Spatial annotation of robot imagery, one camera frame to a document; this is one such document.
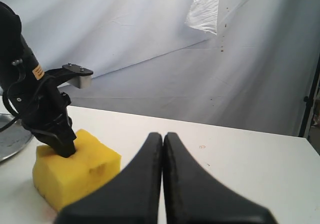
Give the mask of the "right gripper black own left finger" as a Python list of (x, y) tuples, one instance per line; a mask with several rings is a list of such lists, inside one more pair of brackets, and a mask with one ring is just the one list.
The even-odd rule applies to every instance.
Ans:
[(59, 211), (57, 224), (156, 224), (162, 181), (162, 136), (151, 132), (111, 181)]

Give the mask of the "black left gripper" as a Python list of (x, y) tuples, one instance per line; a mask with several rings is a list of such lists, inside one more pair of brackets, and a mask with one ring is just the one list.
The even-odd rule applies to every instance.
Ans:
[(6, 109), (14, 116), (13, 120), (6, 124), (6, 128), (21, 120), (26, 130), (36, 136), (47, 136), (47, 144), (59, 156), (72, 156), (76, 152), (76, 135), (67, 112), (67, 106), (71, 101), (68, 95), (58, 91), (54, 77), (43, 77), (27, 100), (26, 103), (22, 103), (22, 110), (15, 113), (11, 110), (9, 95), (6, 95)]

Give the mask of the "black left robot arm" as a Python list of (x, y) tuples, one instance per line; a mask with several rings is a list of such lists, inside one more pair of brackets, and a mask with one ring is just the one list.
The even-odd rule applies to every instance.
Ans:
[(44, 71), (22, 35), (20, 17), (0, 5), (0, 86), (15, 120), (41, 142), (32, 180), (58, 211), (57, 224), (155, 224), (158, 221), (162, 136), (151, 132), (124, 168), (120, 156), (89, 132), (74, 132), (70, 97), (93, 72), (75, 64)]

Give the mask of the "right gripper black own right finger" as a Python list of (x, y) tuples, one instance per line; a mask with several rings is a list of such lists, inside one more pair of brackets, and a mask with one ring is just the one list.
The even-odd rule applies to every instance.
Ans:
[(275, 224), (265, 207), (229, 189), (189, 153), (179, 136), (163, 142), (163, 191), (169, 224)]

